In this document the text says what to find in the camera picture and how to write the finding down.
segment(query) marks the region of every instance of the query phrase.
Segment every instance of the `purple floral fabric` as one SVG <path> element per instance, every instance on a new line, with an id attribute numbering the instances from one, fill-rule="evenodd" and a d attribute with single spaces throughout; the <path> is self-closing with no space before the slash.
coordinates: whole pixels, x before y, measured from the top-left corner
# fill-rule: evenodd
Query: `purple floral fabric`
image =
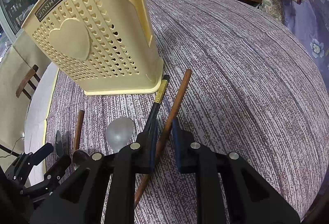
<path id="1" fill-rule="evenodd" d="M 329 0 L 282 0 L 282 10 L 283 24 L 310 54 L 329 92 Z"/>

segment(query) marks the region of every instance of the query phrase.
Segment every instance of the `thin wire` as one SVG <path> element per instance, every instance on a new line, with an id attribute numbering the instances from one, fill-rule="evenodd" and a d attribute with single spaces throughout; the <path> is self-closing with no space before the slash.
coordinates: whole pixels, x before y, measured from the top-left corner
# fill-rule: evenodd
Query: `thin wire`
<path id="1" fill-rule="evenodd" d="M 17 141 L 19 141 L 21 138 L 24 138 L 24 137 L 20 137 L 18 140 L 16 140 L 16 142 L 14 144 L 14 147 L 12 149 L 12 152 L 9 155 L 7 155 L 7 156 L 0 156 L 0 158 L 7 158 L 8 156 L 11 156 L 13 154 L 13 151 L 14 151 L 14 148 L 15 148 L 15 145 L 16 145 Z"/>

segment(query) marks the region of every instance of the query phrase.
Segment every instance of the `purple tablecloth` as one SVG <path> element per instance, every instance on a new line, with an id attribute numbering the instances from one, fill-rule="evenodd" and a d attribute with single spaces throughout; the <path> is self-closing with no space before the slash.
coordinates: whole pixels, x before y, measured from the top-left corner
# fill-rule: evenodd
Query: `purple tablecloth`
<path id="1" fill-rule="evenodd" d="M 192 78 L 178 117 L 218 153 L 240 153 L 302 217 L 328 166 L 329 99 L 321 75 L 294 35 L 271 16 L 235 0 L 147 0 L 164 73 L 162 130 L 186 68 Z M 112 153 L 106 126 L 127 116 L 141 132 L 154 94 L 85 96 L 59 73 L 46 142 L 60 130 L 72 154 L 79 109 L 80 149 Z M 49 168 L 55 154 L 46 160 Z M 137 175 L 136 186 L 141 180 Z M 136 223 L 196 223 L 193 175 L 178 173 L 172 138 L 138 207 Z"/>

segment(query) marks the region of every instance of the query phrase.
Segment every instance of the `basket base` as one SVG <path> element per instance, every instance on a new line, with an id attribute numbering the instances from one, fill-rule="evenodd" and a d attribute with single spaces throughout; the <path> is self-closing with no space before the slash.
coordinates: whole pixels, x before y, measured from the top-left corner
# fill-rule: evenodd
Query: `basket base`
<path id="1" fill-rule="evenodd" d="M 161 59 L 161 66 L 163 70 L 163 59 Z M 123 95 L 123 94 L 152 94 L 158 91 L 162 80 L 162 73 L 158 78 L 155 87 L 151 89 L 127 89 L 127 90 L 110 90 L 110 91 L 84 91 L 86 96 L 104 96 L 104 95 Z"/>

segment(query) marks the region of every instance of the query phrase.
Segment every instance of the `heart emblem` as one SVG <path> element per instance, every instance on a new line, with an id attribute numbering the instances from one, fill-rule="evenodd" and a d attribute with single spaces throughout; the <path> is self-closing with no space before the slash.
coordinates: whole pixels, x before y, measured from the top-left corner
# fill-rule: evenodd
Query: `heart emblem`
<path id="1" fill-rule="evenodd" d="M 54 49 L 71 58 L 85 61 L 89 55 L 89 32 L 78 19 L 66 19 L 59 29 L 51 30 L 49 42 Z"/>

